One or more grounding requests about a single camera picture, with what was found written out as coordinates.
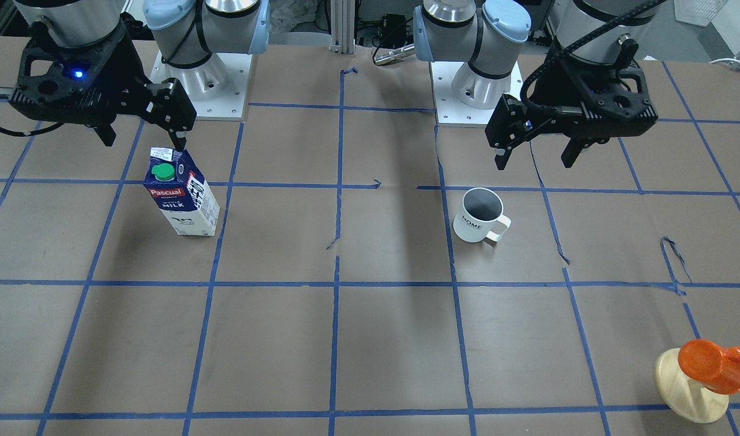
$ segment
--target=red label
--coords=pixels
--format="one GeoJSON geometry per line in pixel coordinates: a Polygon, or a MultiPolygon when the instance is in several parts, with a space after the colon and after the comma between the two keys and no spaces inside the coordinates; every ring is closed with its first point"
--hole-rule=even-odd
{"type": "Polygon", "coordinates": [[[183,197],[187,195],[182,188],[173,188],[172,190],[155,190],[154,188],[149,188],[149,193],[153,197],[183,197]]]}

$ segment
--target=white cable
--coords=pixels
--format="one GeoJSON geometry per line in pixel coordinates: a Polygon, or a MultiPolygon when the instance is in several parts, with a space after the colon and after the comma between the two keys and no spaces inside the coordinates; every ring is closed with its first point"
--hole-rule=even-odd
{"type": "Polygon", "coordinates": [[[717,64],[719,62],[725,62],[725,63],[728,63],[728,64],[736,63],[736,64],[739,64],[740,65],[740,61],[738,59],[735,59],[735,58],[715,59],[714,61],[711,61],[710,64],[717,64]]]}

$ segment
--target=orange cup handle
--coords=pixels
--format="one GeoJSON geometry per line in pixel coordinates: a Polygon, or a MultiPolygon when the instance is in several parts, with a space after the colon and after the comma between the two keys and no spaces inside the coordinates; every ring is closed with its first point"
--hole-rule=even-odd
{"type": "Polygon", "coordinates": [[[740,347],[726,348],[725,355],[730,360],[740,363],[740,347]]]}

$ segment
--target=white basket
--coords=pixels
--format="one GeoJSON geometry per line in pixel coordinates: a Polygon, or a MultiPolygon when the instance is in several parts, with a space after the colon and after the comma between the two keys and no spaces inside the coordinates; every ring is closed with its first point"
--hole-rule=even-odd
{"type": "Polygon", "coordinates": [[[705,27],[726,3],[728,0],[674,0],[674,15],[677,21],[705,27]]]}

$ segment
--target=white mug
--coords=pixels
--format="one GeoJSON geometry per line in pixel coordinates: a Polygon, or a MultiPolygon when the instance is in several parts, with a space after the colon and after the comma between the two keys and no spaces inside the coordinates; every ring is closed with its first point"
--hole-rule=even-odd
{"type": "Polygon", "coordinates": [[[510,218],[503,215],[502,199],[492,190],[472,188],[461,199],[461,209],[454,218],[456,236],[467,242],[480,242],[486,238],[500,241],[510,228],[510,218]],[[494,232],[495,226],[503,228],[494,232]]]}

